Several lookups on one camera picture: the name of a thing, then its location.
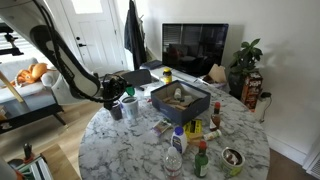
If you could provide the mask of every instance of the white door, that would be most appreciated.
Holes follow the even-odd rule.
[[[124,70],[110,0],[61,0],[61,3],[84,65],[100,76]]]

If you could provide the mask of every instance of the black tv screen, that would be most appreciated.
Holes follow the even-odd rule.
[[[162,24],[162,64],[199,77],[221,64],[228,24]]]

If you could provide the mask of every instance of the yellow bottle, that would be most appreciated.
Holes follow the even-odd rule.
[[[163,69],[163,81],[165,84],[169,84],[172,82],[172,73],[170,68]]]

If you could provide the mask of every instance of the bottle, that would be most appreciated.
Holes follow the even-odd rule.
[[[210,140],[212,140],[216,137],[219,137],[221,135],[222,135],[221,131],[219,129],[217,129],[216,131],[213,131],[211,133],[203,135],[203,139],[206,141],[210,141]]]
[[[172,82],[172,73],[170,68],[163,69],[163,81],[165,84],[169,84]]]
[[[178,126],[174,129],[171,137],[171,145],[175,147],[180,154],[183,154],[186,150],[188,145],[187,135],[184,133],[182,127]]]
[[[214,111],[211,115],[211,121],[210,121],[210,131],[215,131],[220,128],[220,103],[216,102],[214,104]]]
[[[194,174],[199,178],[205,177],[208,172],[209,159],[206,155],[206,150],[207,143],[203,140],[200,141],[199,152],[194,159]]]
[[[181,176],[182,157],[174,147],[169,147],[164,159],[164,168],[167,179],[179,179]]]
[[[177,88],[174,91],[174,99],[176,99],[176,100],[180,100],[181,99],[181,89],[180,88]]]

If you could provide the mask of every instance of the hanging coat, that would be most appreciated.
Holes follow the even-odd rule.
[[[144,41],[137,20],[134,2],[130,0],[127,21],[124,30],[124,47],[132,53],[134,69],[147,62]]]

